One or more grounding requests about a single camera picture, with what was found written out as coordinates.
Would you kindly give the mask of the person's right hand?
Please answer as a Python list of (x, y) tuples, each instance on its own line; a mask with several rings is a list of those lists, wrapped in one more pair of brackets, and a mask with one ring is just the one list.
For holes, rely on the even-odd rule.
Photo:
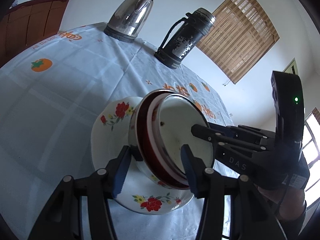
[(259, 186), (256, 188), (266, 199), (279, 205), (277, 214), (279, 220), (296, 220), (305, 211), (305, 191), (303, 189), (281, 187), (276, 190), (266, 190)]

